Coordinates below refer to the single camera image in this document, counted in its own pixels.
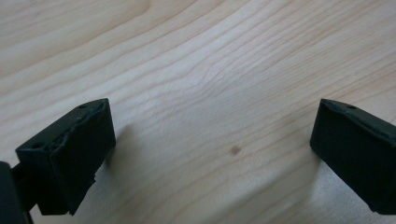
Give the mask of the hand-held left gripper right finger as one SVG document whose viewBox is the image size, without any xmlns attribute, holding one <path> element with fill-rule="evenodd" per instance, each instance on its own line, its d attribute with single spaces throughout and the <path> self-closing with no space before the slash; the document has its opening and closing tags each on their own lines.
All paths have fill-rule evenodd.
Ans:
<svg viewBox="0 0 396 224">
<path fill-rule="evenodd" d="M 322 99 L 310 146 L 372 211 L 396 215 L 396 126 Z"/>
</svg>

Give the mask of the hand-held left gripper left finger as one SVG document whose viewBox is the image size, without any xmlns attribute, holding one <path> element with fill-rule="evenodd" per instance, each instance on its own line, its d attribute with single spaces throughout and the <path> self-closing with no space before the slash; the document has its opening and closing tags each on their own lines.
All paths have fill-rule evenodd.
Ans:
<svg viewBox="0 0 396 224">
<path fill-rule="evenodd" d="M 107 98 L 79 105 L 16 149 L 22 204 L 45 216 L 75 214 L 116 145 Z"/>
</svg>

